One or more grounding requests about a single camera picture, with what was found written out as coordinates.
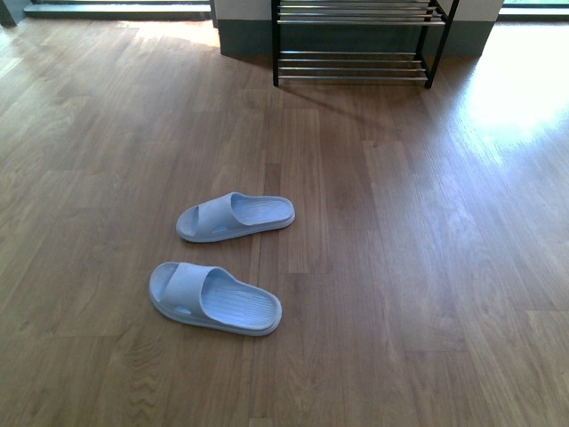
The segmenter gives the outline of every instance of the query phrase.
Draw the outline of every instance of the wall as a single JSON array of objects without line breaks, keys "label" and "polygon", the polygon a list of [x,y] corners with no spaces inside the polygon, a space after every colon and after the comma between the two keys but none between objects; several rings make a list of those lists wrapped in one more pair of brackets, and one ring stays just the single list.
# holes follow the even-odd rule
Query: wall
[{"label": "wall", "polygon": [[[440,0],[448,10],[452,0]],[[490,36],[493,24],[503,0],[462,0],[459,4],[453,28],[449,35],[445,54],[480,56],[486,40]],[[225,55],[270,54],[271,24],[270,0],[216,0],[217,18],[220,30],[221,53]],[[291,28],[289,34],[283,33],[284,43],[296,44],[310,40],[316,48],[328,48],[334,44],[333,34],[338,27]],[[417,28],[388,28],[381,33],[384,37],[378,40],[377,33],[369,28],[346,28],[341,40],[357,40],[358,50],[378,50],[377,44],[389,45],[399,50],[401,44],[414,39]],[[426,52],[432,51],[436,45],[436,31],[426,45]]]},{"label": "wall", "polygon": [[10,27],[24,19],[24,7],[29,0],[0,0],[0,23]]}]

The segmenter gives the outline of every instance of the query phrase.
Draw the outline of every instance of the black metal frame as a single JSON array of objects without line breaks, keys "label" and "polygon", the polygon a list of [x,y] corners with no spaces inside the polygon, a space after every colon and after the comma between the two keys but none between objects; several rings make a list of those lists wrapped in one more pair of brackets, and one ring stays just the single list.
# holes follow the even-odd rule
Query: black metal frame
[{"label": "black metal frame", "polygon": [[[446,13],[437,0],[271,0],[273,85],[280,79],[412,80],[433,85],[460,0]],[[415,52],[303,52],[281,50],[281,25],[419,26]],[[423,48],[429,29],[443,26],[429,66]]]}]

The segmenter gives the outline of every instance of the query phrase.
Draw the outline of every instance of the light blue slipper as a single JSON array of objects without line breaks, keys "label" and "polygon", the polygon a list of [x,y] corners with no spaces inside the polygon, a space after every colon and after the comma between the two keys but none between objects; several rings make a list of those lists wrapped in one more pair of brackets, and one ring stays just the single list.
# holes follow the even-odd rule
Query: light blue slipper
[{"label": "light blue slipper", "polygon": [[158,311],[187,325],[262,336],[273,332],[283,316],[273,294],[220,267],[165,262],[152,273],[149,288]]},{"label": "light blue slipper", "polygon": [[189,208],[176,230],[189,242],[207,243],[282,229],[293,221],[293,204],[284,197],[232,192]]}]

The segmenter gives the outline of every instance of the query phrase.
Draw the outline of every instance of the metal rod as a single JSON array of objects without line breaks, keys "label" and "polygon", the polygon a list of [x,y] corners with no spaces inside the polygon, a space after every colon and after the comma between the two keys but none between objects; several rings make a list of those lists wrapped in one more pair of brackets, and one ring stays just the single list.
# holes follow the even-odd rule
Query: metal rod
[{"label": "metal rod", "polygon": [[278,0],[270,2],[271,22],[272,22],[272,48],[273,48],[273,86],[278,86],[278,55],[281,52],[281,28],[278,20]]},{"label": "metal rod", "polygon": [[[375,19],[375,18],[380,18],[382,19],[382,17],[385,17],[385,15],[382,14],[376,14],[376,13],[343,13],[342,15],[339,14],[333,14],[333,13],[318,13],[318,12],[313,12],[313,13],[306,13],[306,12],[287,12],[287,13],[279,13],[279,16],[281,17],[303,17],[303,16],[307,16],[310,18],[317,18],[317,17],[321,17],[321,18],[342,18],[342,19],[346,19],[346,18],[370,18],[370,19]],[[420,15],[420,14],[416,14],[416,15],[391,15],[388,18],[383,18],[383,19],[387,19],[387,20],[394,20],[394,19],[399,19],[399,18],[414,18],[417,20],[421,20],[421,19],[427,19],[427,18],[431,18],[431,15]]]},{"label": "metal rod", "polygon": [[278,60],[280,63],[282,62],[345,62],[345,63],[353,63],[353,64],[421,64],[420,60],[305,60],[305,59],[280,59]]},{"label": "metal rod", "polygon": [[425,26],[428,25],[430,27],[436,27],[436,26],[443,26],[445,23],[442,21],[436,21],[436,22],[429,22],[429,23],[425,23],[422,20],[417,20],[415,22],[410,22],[410,21],[404,21],[404,20],[374,20],[374,21],[369,21],[369,20],[278,20],[277,21],[278,24],[283,24],[283,25],[287,25],[287,24],[297,24],[297,25],[306,25],[306,24],[311,24],[311,25],[319,25],[319,24],[327,24],[327,25],[348,25],[348,24],[357,24],[357,25],[376,25],[376,26],[381,26],[381,25],[402,25],[402,26],[406,26],[406,27],[420,27],[420,26]]},{"label": "metal rod", "polygon": [[341,4],[341,5],[326,5],[326,6],[320,6],[320,5],[314,5],[314,6],[305,6],[305,5],[298,5],[298,4],[290,4],[290,5],[280,5],[278,6],[279,9],[283,10],[283,9],[330,9],[330,10],[336,10],[336,11],[345,11],[345,10],[353,10],[353,9],[360,9],[360,10],[366,10],[366,11],[373,11],[373,10],[377,10],[377,11],[435,11],[437,8],[435,6],[424,6],[424,7],[418,7],[418,6],[407,6],[407,7],[403,7],[403,6],[380,6],[380,5],[369,5],[369,6],[352,6],[352,5],[347,5],[347,4]]},{"label": "metal rod", "polygon": [[[429,0],[382,0],[384,4],[428,4]],[[289,3],[314,3],[314,4],[329,4],[329,3],[377,3],[376,0],[282,0],[281,4]]]},{"label": "metal rod", "polygon": [[323,80],[413,80],[425,81],[426,77],[391,77],[391,76],[281,76],[287,79],[323,79]]},{"label": "metal rod", "polygon": [[414,52],[333,52],[333,51],[281,51],[287,55],[370,55],[370,56],[414,56]]},{"label": "metal rod", "polygon": [[443,56],[443,50],[445,49],[446,39],[448,38],[448,34],[451,31],[451,26],[453,24],[454,15],[456,14],[456,10],[459,6],[459,0],[453,0],[453,4],[451,5],[451,11],[448,14],[448,21],[445,24],[445,30],[443,31],[443,35],[441,36],[441,40],[438,43],[437,54],[435,55],[435,59],[433,60],[433,65],[429,71],[429,79],[427,83],[425,83],[425,87],[430,89],[433,85],[433,80],[435,79],[435,74],[437,73],[438,64],[441,61],[441,57]]},{"label": "metal rod", "polygon": [[365,71],[373,73],[424,73],[424,68],[279,67],[282,71]]}]

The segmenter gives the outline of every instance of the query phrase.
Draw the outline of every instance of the wooden floor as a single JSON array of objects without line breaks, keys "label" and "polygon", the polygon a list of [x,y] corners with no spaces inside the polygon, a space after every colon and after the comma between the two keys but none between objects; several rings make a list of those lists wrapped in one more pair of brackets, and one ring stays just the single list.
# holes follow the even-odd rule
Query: wooden floor
[{"label": "wooden floor", "polygon": [[[568,39],[496,26],[430,91],[277,89],[211,22],[1,28],[0,425],[569,426]],[[177,236],[231,190],[296,221]],[[164,318],[166,261],[281,325]]]}]

